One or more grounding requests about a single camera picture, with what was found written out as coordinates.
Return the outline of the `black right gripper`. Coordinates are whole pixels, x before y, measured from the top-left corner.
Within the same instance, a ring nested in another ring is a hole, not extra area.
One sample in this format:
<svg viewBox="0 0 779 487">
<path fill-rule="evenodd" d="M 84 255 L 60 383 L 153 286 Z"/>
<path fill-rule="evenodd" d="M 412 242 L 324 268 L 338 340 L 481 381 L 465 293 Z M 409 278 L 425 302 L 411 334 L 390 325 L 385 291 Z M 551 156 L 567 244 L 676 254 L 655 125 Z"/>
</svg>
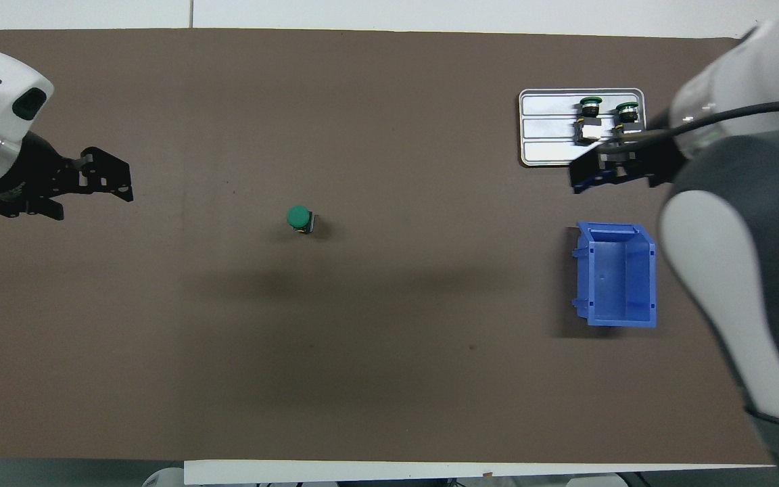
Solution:
<svg viewBox="0 0 779 487">
<path fill-rule="evenodd" d="M 641 179 L 651 188 L 671 184 L 688 161 L 674 136 L 666 132 L 637 136 L 630 142 L 630 150 L 620 145 L 600 145 L 596 150 L 597 157 L 580 157 L 569 163 L 574 194 Z"/>
</svg>

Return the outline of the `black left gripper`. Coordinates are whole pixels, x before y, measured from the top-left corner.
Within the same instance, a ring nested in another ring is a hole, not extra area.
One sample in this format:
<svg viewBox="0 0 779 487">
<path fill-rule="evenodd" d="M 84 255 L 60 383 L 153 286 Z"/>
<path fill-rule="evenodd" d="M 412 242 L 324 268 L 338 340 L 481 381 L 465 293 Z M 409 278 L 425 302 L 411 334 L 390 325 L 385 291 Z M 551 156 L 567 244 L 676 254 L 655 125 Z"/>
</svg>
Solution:
<svg viewBox="0 0 779 487">
<path fill-rule="evenodd" d="M 42 136 L 28 131 L 16 150 L 8 141 L 0 141 L 0 215 L 17 218 L 21 214 L 41 215 L 62 221 L 63 206 L 51 198 L 25 198 L 27 189 L 41 196 L 85 194 L 80 176 L 87 180 L 87 191 L 107 192 L 124 202 L 133 202 L 131 169 L 128 163 L 98 147 L 87 147 L 78 159 L 63 157 Z"/>
</svg>

